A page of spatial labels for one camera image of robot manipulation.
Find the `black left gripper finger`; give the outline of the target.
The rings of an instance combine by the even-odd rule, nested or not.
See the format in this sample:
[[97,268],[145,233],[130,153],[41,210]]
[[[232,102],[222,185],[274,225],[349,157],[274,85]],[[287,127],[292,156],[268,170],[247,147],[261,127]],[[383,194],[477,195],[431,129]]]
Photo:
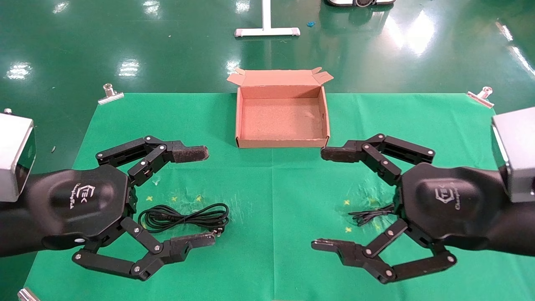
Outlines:
[[159,242],[148,230],[137,224],[132,218],[124,218],[120,226],[136,242],[140,243],[147,253],[136,262],[99,255],[97,251],[101,243],[85,245],[76,252],[72,261],[85,269],[95,272],[107,273],[123,278],[148,280],[164,265],[185,261],[194,248],[207,247],[215,244],[217,233],[205,232],[202,234],[174,237]]
[[100,166],[114,167],[136,161],[127,174],[130,186],[141,186],[167,163],[189,163],[207,160],[208,148],[204,145],[185,146],[180,140],[162,141],[145,136],[113,148],[98,152],[95,156]]

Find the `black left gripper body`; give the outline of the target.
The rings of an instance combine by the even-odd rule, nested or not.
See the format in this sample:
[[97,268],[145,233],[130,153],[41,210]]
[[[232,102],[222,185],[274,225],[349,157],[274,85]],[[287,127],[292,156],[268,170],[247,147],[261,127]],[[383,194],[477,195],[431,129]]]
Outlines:
[[136,202],[130,179],[114,166],[30,175],[18,200],[1,204],[0,255],[107,246]]

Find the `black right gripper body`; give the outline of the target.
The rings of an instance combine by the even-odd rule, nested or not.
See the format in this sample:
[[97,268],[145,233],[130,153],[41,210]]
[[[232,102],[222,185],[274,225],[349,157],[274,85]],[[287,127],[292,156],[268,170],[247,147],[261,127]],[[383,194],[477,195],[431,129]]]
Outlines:
[[534,204],[511,202],[496,170],[420,163],[401,176],[395,213],[424,247],[535,253]]

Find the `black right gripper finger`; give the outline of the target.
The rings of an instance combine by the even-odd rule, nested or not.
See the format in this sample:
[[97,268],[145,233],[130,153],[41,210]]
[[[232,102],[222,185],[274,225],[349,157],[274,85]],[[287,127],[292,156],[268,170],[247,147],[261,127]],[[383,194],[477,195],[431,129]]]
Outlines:
[[456,257],[443,244],[428,244],[432,257],[388,265],[381,259],[380,253],[408,230],[409,225],[398,219],[366,246],[351,241],[321,238],[312,241],[311,247],[317,251],[336,253],[342,265],[363,268],[382,284],[443,272],[456,264]]
[[396,186],[400,182],[401,169],[389,157],[417,165],[433,162],[432,149],[383,134],[367,140],[348,140],[342,147],[324,147],[321,158],[326,161],[357,163],[363,162],[386,184]]

